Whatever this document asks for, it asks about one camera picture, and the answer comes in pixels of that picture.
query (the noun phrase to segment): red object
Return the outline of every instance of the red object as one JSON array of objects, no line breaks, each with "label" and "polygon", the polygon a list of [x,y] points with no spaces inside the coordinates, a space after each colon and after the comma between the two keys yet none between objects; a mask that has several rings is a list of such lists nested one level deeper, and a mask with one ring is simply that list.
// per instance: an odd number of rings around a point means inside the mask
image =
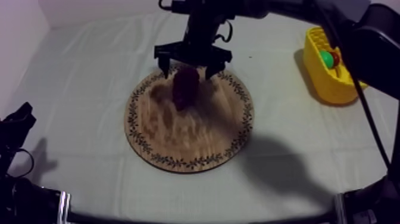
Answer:
[{"label": "red object", "polygon": [[200,75],[196,69],[185,67],[174,76],[172,101],[176,110],[181,111],[195,103]]},{"label": "red object", "polygon": [[338,66],[340,63],[340,56],[336,52],[329,52],[333,57],[333,66]]}]

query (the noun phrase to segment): red ball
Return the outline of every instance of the red ball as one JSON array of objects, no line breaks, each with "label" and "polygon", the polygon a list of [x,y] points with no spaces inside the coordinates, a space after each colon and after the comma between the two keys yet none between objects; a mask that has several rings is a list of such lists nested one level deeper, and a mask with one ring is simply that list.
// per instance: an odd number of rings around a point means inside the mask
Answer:
[{"label": "red ball", "polygon": [[333,57],[333,66],[338,66],[339,65],[339,63],[340,63],[340,56],[339,56],[339,54],[338,53],[336,53],[336,52],[330,52],[330,54],[332,55],[332,57]]}]

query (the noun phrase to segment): white wall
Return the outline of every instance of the white wall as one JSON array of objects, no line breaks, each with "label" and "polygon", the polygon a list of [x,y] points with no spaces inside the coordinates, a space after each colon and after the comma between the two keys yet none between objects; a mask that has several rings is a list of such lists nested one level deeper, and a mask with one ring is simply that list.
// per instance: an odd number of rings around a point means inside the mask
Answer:
[{"label": "white wall", "polygon": [[38,0],[0,0],[0,117],[48,30]]},{"label": "white wall", "polygon": [[39,3],[51,27],[161,11],[158,0],[39,0]]}]

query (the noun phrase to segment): decorative leaf border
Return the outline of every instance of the decorative leaf border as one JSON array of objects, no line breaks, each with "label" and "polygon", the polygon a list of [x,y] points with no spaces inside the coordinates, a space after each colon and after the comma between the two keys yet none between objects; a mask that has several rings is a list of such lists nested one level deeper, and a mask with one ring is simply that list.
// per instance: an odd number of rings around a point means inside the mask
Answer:
[{"label": "decorative leaf border", "polygon": [[[180,68],[180,66],[172,66],[170,69],[170,74],[173,74],[175,71],[177,71]],[[239,95],[240,100],[243,101],[244,103],[244,108],[243,108],[243,117],[242,117],[242,125],[243,125],[243,130],[240,131],[237,134],[237,138],[235,138],[232,143],[230,144],[230,147],[225,150],[225,152],[222,153],[217,153],[217,154],[211,154],[210,156],[207,157],[200,157],[200,158],[194,158],[191,161],[184,161],[184,159],[176,159],[171,156],[162,156],[159,153],[153,153],[153,148],[149,143],[146,142],[145,137],[137,130],[138,128],[138,113],[136,112],[138,109],[138,106],[136,103],[139,100],[139,97],[144,94],[155,81],[158,81],[160,79],[164,78],[164,73],[160,72],[159,74],[152,76],[149,80],[146,80],[144,83],[141,84],[140,88],[136,89],[130,97],[130,102],[129,102],[129,108],[128,108],[128,118],[127,122],[129,124],[129,133],[128,135],[133,138],[135,143],[137,143],[141,148],[142,152],[150,155],[150,161],[154,163],[159,163],[159,164],[166,164],[167,166],[170,166],[172,169],[175,167],[185,167],[187,169],[194,170],[195,167],[197,166],[205,166],[210,163],[219,163],[221,161],[227,161],[228,159],[232,158],[240,149],[241,147],[246,143],[248,136],[251,133],[252,130],[252,121],[253,121],[253,115],[252,115],[252,102],[248,94],[246,94],[246,91],[243,89],[243,86],[241,83],[237,82],[236,79],[231,75],[227,74],[224,71],[221,71],[217,74],[217,77],[219,77],[221,80],[226,80],[229,82],[229,86],[233,87],[233,90],[236,94]]]}]

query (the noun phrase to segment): green ball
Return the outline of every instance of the green ball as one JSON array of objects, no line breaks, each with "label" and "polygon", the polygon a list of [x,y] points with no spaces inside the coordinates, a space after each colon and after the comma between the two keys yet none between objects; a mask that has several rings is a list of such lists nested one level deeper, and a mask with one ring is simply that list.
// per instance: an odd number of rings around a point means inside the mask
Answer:
[{"label": "green ball", "polygon": [[333,59],[332,54],[330,54],[327,51],[320,51],[320,55],[321,55],[322,60],[324,61],[325,65],[326,65],[326,67],[328,67],[328,69],[333,68],[335,60]]}]

